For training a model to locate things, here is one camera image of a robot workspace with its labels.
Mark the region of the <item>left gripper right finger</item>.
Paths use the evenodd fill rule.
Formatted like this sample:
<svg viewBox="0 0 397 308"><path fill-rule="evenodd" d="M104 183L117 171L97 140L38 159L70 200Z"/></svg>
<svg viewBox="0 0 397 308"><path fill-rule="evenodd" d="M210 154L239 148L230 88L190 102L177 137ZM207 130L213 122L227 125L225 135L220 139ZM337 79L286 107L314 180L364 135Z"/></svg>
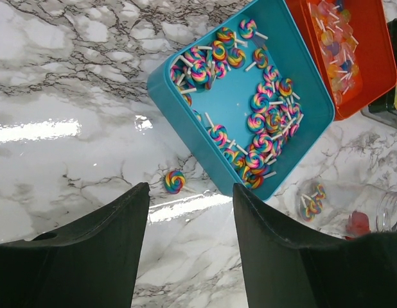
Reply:
<svg viewBox="0 0 397 308"><path fill-rule="evenodd" d="M397 307L397 233L346 241L233 187L249 307Z"/></svg>

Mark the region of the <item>orange candy tray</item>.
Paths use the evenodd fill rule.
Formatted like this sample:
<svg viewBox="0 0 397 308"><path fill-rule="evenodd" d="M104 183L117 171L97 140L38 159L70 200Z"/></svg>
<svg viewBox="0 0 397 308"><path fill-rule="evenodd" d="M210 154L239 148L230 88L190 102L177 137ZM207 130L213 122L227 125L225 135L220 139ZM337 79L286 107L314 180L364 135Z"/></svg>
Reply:
<svg viewBox="0 0 397 308"><path fill-rule="evenodd" d="M346 119L396 85L382 1L287 1L335 106Z"/></svg>

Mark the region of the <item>clear plastic jar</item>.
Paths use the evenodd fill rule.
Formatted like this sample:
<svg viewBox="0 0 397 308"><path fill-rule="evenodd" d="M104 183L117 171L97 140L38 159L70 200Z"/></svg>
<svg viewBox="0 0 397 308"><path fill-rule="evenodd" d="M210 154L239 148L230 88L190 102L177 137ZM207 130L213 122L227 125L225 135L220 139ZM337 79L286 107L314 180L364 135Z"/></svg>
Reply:
<svg viewBox="0 0 397 308"><path fill-rule="evenodd" d="M296 209L302 222L345 239L397 232L397 192L371 184L308 180L298 189Z"/></svg>

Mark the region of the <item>teal candy tray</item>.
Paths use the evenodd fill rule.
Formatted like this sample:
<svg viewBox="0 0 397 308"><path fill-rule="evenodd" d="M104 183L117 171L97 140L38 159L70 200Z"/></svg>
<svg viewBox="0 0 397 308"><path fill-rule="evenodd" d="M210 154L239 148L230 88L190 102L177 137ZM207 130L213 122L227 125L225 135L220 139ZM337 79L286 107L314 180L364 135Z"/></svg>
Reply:
<svg viewBox="0 0 397 308"><path fill-rule="evenodd" d="M296 101L304 115L299 129L284 144L282 154L272 166L274 176L255 190L258 198L267 200L332 123L335 109L286 2L253 1L226 20L224 26L237 30L244 18L253 19L258 30L267 36L269 62L278 68L280 76L292 80ZM211 89L199 85L188 103L170 76L176 60L176 55L170 56L150 74L148 94L218 190L232 195L233 185L241 179L207 129L212 124L221 124L230 139L247 146L252 138L247 127L250 102L263 73L248 64L231 69Z"/></svg>

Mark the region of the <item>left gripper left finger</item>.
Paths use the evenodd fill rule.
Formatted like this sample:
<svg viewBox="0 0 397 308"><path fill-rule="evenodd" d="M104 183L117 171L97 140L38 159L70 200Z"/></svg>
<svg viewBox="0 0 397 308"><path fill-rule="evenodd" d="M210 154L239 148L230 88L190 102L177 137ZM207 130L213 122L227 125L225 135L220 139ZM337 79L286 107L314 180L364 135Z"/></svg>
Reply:
<svg viewBox="0 0 397 308"><path fill-rule="evenodd" d="M31 241L0 244L0 307L130 307L149 192L137 184Z"/></svg>

